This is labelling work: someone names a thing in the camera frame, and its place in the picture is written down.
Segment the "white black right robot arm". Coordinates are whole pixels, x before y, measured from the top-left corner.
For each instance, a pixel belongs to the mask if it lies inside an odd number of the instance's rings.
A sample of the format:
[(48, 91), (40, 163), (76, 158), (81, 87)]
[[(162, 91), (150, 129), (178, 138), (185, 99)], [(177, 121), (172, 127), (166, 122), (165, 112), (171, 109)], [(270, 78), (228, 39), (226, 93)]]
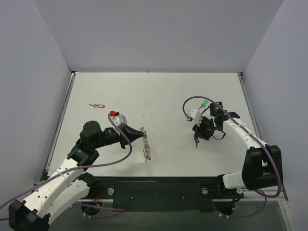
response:
[(251, 191), (280, 186), (283, 182), (282, 155), (276, 145), (268, 145), (251, 133), (236, 112), (222, 111), (222, 103), (208, 106), (210, 118), (202, 116), (198, 109), (187, 112), (188, 120), (194, 121), (194, 139), (209, 140), (215, 131), (228, 135), (244, 152), (243, 168), (239, 172), (222, 176), (215, 184), (216, 194), (225, 197), (233, 189), (245, 188)]

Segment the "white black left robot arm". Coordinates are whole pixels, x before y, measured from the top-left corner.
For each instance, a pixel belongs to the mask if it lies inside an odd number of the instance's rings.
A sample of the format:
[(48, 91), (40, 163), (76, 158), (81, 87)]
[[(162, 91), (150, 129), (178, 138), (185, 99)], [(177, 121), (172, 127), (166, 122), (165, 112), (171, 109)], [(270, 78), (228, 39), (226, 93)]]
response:
[(122, 148), (143, 137), (121, 116), (111, 118), (113, 127), (101, 130), (97, 121), (84, 124), (80, 138), (58, 169), (22, 201), (9, 205), (9, 226), (15, 231), (47, 231), (65, 210), (84, 197), (99, 192), (98, 179), (87, 170), (99, 157), (98, 148), (120, 143)]

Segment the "silver key with black fob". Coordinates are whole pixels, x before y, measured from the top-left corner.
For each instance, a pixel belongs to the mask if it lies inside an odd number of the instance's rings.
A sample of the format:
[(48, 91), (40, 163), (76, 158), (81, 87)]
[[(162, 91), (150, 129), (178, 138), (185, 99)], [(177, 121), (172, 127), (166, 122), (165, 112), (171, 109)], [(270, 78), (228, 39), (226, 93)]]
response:
[(194, 134), (194, 142), (195, 142), (195, 148), (198, 148), (198, 144), (200, 142), (199, 135), (197, 133)]

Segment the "metal disc with key rings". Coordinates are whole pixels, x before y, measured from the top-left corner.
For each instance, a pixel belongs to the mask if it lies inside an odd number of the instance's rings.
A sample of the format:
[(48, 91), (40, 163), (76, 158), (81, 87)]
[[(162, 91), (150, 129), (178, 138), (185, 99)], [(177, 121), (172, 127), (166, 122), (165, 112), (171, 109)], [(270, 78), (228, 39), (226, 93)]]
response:
[(139, 131), (143, 134), (143, 137), (142, 137), (143, 145), (144, 145), (143, 156), (144, 156), (145, 163), (146, 163), (147, 161), (150, 161), (152, 159), (151, 153), (150, 153), (150, 145), (149, 145), (149, 141), (147, 137), (147, 132), (144, 129), (144, 127), (139, 128)]

